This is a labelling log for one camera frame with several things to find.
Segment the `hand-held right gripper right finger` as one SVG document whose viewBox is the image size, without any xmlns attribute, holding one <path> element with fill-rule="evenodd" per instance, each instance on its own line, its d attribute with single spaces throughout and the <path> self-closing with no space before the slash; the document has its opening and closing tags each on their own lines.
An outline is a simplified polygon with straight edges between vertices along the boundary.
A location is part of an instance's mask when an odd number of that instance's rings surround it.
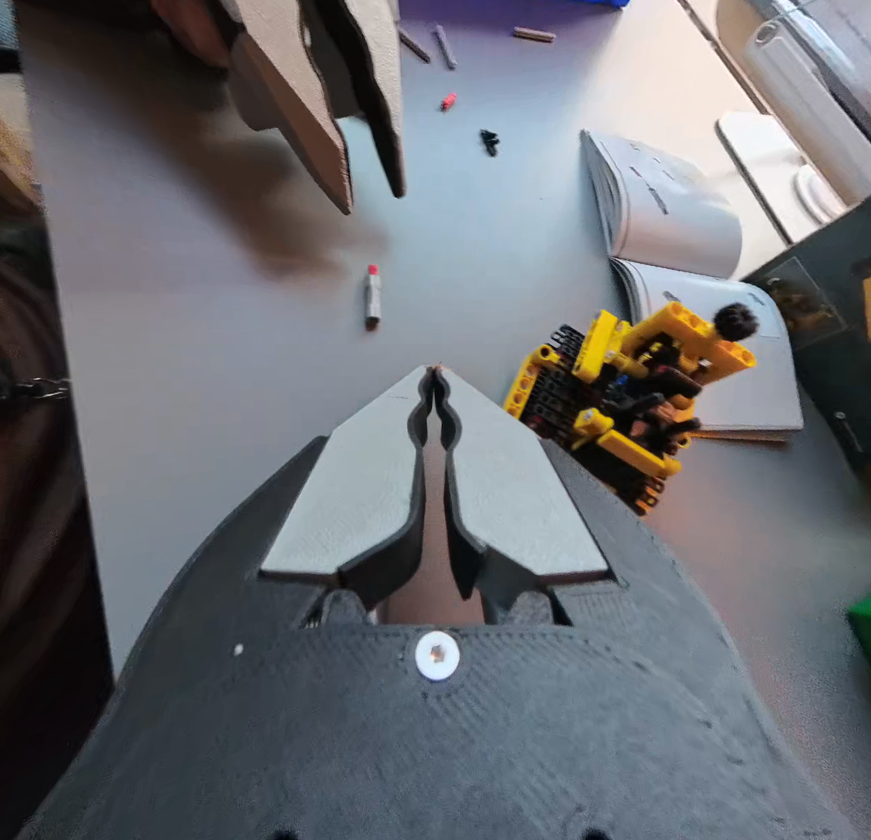
<svg viewBox="0 0 871 840">
<path fill-rule="evenodd" d="M 509 610 L 526 592 L 609 577 L 543 443 L 454 371 L 434 370 L 450 566 L 463 598 Z"/>
</svg>

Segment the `lego instruction booklet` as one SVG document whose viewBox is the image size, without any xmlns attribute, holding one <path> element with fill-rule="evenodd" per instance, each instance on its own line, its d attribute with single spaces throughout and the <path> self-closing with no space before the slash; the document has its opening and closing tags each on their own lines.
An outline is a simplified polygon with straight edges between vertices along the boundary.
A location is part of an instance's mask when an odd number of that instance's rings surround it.
<svg viewBox="0 0 871 840">
<path fill-rule="evenodd" d="M 700 436 L 790 441 L 804 418 L 787 324 L 764 290 L 732 278 L 742 228 L 729 202 L 697 167 L 643 142 L 583 129 L 580 146 L 632 323 L 669 301 L 707 321 L 739 303 L 758 321 L 743 342 L 756 366 L 702 394 Z"/>
</svg>

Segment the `dark lego set box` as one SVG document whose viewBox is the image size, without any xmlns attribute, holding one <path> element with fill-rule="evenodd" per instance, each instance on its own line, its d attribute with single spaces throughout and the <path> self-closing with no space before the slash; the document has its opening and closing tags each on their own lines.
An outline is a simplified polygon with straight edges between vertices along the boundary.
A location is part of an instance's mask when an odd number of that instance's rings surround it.
<svg viewBox="0 0 871 840">
<path fill-rule="evenodd" d="M 870 480 L 870 199 L 743 278 L 774 301 L 798 381 Z"/>
</svg>

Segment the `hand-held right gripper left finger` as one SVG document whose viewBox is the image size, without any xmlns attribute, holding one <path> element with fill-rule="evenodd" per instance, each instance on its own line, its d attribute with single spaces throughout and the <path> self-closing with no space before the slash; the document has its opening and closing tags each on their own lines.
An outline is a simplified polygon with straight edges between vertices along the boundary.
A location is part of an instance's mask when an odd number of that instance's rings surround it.
<svg viewBox="0 0 871 840">
<path fill-rule="evenodd" d="M 367 610 L 411 579 L 421 560 L 432 381 L 429 366 L 414 368 L 329 435 L 262 577 L 341 588 Z"/>
</svg>

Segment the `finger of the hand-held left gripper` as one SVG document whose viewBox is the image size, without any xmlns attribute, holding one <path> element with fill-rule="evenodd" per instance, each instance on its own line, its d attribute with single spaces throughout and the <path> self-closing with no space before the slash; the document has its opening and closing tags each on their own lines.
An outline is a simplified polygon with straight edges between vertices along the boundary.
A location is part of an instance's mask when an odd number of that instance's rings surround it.
<svg viewBox="0 0 871 840">
<path fill-rule="evenodd" d="M 362 118 L 390 190 L 405 196 L 398 0 L 298 0 L 333 124 Z"/>
<path fill-rule="evenodd" d="M 230 51 L 230 85 L 245 124 L 278 130 L 322 192 L 349 215 L 347 144 L 307 43 L 299 0 L 211 0 Z"/>
</svg>

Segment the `green plastic object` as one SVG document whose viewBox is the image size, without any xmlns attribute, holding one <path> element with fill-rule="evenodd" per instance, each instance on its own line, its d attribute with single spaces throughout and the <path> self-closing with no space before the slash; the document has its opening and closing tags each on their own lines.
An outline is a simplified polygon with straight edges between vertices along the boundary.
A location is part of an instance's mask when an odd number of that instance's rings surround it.
<svg viewBox="0 0 871 840">
<path fill-rule="evenodd" d="M 870 594 L 856 601 L 847 608 L 847 622 L 858 642 L 861 651 L 870 666 Z"/>
</svg>

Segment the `translucent plastic tube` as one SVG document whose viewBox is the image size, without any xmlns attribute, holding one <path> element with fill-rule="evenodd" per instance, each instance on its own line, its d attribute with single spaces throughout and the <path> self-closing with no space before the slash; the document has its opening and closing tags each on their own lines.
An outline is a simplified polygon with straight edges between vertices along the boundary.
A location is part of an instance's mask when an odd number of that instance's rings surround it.
<svg viewBox="0 0 871 840">
<path fill-rule="evenodd" d="M 869 0 L 770 0 L 745 51 L 768 100 L 848 205 L 869 198 Z"/>
</svg>

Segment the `person's left hand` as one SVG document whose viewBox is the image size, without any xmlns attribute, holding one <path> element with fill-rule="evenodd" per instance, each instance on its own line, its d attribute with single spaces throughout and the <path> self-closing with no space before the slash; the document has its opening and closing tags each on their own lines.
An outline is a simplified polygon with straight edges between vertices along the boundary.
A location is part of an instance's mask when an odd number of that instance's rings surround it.
<svg viewBox="0 0 871 840">
<path fill-rule="evenodd" d="M 172 36 L 204 64 L 226 69 L 231 58 L 205 0 L 148 0 Z"/>
</svg>

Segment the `yellow black lego vehicle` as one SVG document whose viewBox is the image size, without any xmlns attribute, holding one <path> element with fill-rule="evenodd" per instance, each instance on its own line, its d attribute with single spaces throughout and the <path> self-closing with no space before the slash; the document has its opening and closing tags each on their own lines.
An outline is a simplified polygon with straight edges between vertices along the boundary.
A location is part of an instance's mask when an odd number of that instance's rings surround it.
<svg viewBox="0 0 871 840">
<path fill-rule="evenodd" d="M 504 410 L 644 517 L 700 431 L 701 392 L 756 366 L 743 343 L 757 331 L 738 302 L 712 321 L 678 301 L 634 325 L 601 311 L 586 333 L 563 324 L 529 353 Z"/>
</svg>

